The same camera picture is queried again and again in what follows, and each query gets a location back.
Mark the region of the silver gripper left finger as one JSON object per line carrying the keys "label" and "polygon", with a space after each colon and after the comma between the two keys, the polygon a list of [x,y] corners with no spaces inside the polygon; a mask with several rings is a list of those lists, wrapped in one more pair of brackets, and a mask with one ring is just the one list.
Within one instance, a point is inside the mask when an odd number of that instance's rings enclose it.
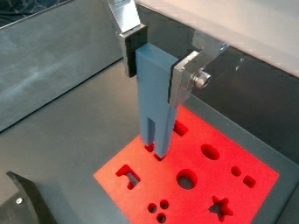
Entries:
{"label": "silver gripper left finger", "polygon": [[132,78],[136,75],[136,49],[147,43],[147,26],[140,22],[135,0],[107,0],[107,6],[119,36],[125,75]]}

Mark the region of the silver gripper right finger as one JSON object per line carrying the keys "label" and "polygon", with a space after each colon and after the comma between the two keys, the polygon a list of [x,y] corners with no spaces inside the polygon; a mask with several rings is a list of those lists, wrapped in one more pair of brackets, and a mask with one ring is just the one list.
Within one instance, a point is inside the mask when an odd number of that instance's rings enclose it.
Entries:
{"label": "silver gripper right finger", "polygon": [[204,68],[229,46],[203,31],[193,32],[191,44],[195,49],[172,65],[168,103],[175,109],[189,98],[192,88],[207,87],[211,75]]}

